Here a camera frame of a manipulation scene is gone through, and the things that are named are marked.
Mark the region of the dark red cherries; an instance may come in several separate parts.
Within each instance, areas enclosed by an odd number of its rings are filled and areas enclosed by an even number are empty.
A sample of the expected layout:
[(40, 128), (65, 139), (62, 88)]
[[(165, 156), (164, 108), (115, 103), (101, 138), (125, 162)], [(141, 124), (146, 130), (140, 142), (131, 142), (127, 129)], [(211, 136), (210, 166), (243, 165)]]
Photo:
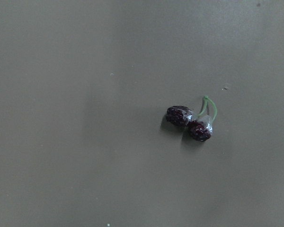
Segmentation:
[(199, 113), (186, 106), (171, 106), (166, 110), (167, 122), (186, 128), (192, 139), (205, 142), (213, 134), (213, 122), (217, 117), (217, 106), (209, 96), (203, 96), (202, 109)]

